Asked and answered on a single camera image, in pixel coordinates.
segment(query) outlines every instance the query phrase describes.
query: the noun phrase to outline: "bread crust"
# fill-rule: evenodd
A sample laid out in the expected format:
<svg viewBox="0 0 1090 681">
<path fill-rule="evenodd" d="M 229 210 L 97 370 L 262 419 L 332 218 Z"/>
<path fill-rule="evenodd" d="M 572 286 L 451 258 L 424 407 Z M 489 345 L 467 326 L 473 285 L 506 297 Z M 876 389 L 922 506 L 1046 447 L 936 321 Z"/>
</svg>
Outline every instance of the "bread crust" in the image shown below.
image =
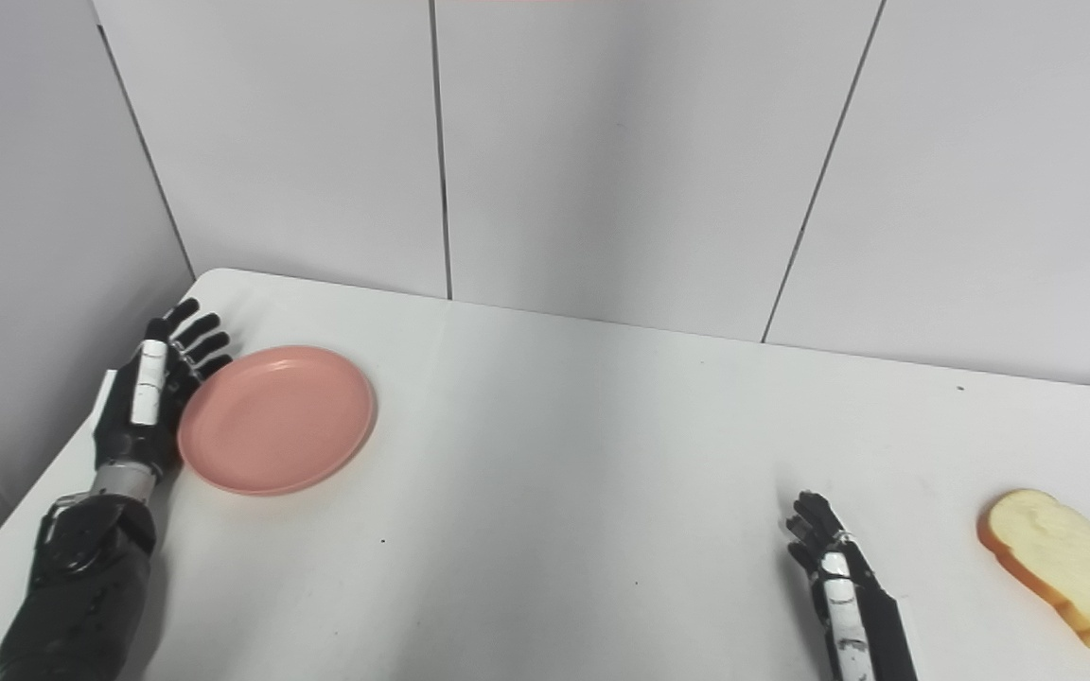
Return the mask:
<svg viewBox="0 0 1090 681">
<path fill-rule="evenodd" d="M 1007 570 L 1013 577 L 1016 577 L 1017 582 L 1020 582 L 1025 586 L 1029 587 L 1029 591 L 1033 592 L 1045 603 L 1051 604 L 1056 609 L 1058 617 L 1065 620 L 1079 640 L 1085 643 L 1086 646 L 1090 648 L 1090 621 L 1087 620 L 1082 612 L 1074 606 L 1071 600 L 1065 598 L 1063 594 L 1059 594 L 1054 587 L 1047 585 L 1042 581 L 1041 577 L 1036 576 L 1029 569 L 1025 568 L 1020 561 L 1016 560 L 1016 556 L 1013 556 L 1012 547 L 1004 544 L 998 535 L 995 535 L 994 530 L 991 528 L 991 512 L 993 512 L 995 506 L 1000 501 L 1004 500 L 1008 496 L 1015 495 L 1017 491 L 1026 490 L 1012 490 L 1005 492 L 1005 495 L 996 498 L 984 512 L 982 512 L 979 518 L 978 532 L 979 542 L 982 542 L 982 546 L 986 547 L 995 556 L 995 560 L 1000 561 L 1004 570 Z"/>
</svg>

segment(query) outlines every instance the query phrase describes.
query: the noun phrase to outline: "white table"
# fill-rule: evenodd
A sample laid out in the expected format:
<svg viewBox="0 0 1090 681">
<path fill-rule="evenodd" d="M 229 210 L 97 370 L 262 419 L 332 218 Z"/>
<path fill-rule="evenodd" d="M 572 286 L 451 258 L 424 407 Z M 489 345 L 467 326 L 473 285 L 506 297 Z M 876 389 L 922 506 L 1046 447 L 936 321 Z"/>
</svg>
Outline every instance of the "white table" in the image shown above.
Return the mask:
<svg viewBox="0 0 1090 681">
<path fill-rule="evenodd" d="M 921 681 L 1090 680 L 973 534 L 1016 486 L 1090 516 L 1090 388 L 232 270 L 191 294 L 234 352 L 351 357 L 379 415 L 306 491 L 178 476 L 125 681 L 825 678 L 779 525 L 803 487 L 900 599 Z M 89 423 L 0 531 L 0 637 Z"/>
</svg>

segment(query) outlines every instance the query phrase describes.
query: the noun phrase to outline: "pink plate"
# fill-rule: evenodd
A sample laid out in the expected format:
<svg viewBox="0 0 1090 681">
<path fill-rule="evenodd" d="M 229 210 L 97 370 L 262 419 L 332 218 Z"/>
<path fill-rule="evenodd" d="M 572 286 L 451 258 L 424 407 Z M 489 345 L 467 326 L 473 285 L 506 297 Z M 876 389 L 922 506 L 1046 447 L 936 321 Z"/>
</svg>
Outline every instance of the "pink plate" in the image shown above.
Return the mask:
<svg viewBox="0 0 1090 681">
<path fill-rule="evenodd" d="M 230 362 L 187 402 L 179 451 L 221 490 L 282 495 L 332 474 L 363 443 L 373 391 L 329 350 L 287 345 Z"/>
</svg>

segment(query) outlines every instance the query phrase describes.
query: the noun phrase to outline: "toast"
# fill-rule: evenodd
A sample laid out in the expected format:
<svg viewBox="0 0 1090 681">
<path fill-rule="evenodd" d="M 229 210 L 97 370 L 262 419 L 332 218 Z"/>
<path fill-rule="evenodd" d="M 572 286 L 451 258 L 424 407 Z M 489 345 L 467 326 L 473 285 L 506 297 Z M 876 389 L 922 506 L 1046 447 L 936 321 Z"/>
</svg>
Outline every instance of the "toast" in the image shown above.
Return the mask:
<svg viewBox="0 0 1090 681">
<path fill-rule="evenodd" d="M 1057 609 L 1090 648 L 1090 521 L 1045 491 L 1009 491 L 982 513 L 979 539 Z"/>
</svg>

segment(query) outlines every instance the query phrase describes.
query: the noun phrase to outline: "robotic hand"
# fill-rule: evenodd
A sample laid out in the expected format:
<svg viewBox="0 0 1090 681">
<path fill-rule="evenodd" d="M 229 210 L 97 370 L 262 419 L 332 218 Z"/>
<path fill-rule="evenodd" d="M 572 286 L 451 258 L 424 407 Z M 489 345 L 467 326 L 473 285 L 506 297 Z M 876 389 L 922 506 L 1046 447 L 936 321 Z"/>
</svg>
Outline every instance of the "robotic hand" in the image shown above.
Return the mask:
<svg viewBox="0 0 1090 681">
<path fill-rule="evenodd" d="M 179 462 L 174 435 L 191 396 L 230 362 L 194 297 L 150 319 L 118 369 L 95 429 L 89 491 L 57 499 L 39 523 L 25 603 L 0 646 L 0 681 L 112 681 L 146 604 L 156 543 L 148 496 Z"/>
<path fill-rule="evenodd" d="M 785 523 L 788 552 L 810 577 L 836 681 L 917 681 L 899 605 L 822 495 L 802 491 Z"/>
</svg>

